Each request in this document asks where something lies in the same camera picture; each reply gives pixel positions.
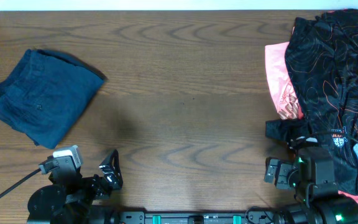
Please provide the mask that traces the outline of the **dark blue denim shorts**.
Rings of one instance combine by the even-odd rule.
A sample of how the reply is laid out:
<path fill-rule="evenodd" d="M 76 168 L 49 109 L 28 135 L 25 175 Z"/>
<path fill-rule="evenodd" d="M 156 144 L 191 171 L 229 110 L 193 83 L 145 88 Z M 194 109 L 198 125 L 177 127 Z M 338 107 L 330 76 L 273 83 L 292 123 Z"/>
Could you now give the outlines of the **dark blue denim shorts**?
<path fill-rule="evenodd" d="M 0 120 L 35 145 L 54 149 L 103 83 L 71 55 L 28 49 L 0 83 Z"/>

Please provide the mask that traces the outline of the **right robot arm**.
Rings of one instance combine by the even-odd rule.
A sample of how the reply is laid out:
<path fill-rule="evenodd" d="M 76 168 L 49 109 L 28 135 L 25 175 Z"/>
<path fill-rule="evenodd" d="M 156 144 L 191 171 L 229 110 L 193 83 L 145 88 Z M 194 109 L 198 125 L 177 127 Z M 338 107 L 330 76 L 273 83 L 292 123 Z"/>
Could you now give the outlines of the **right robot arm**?
<path fill-rule="evenodd" d="M 358 203 L 339 193 L 334 161 L 317 142 L 299 139 L 290 146 L 292 160 L 268 157 L 264 181 L 280 190 L 294 190 L 297 203 L 286 205 L 270 217 L 275 224 L 358 223 Z"/>

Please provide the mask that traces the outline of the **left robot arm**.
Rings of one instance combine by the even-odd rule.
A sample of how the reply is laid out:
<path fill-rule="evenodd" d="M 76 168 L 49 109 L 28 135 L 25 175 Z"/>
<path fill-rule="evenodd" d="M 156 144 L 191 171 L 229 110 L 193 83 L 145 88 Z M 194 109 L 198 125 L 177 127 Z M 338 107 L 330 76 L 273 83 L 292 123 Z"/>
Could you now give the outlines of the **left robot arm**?
<path fill-rule="evenodd" d="M 51 184 L 38 189 L 30 197 L 27 223 L 113 223 L 121 222 L 113 208 L 93 205 L 95 200 L 107 200 L 115 190 L 121 190 L 123 179 L 119 153 L 113 150 L 99 165 L 103 175 L 83 177 L 83 159 L 77 146 L 61 148 L 39 164 Z"/>

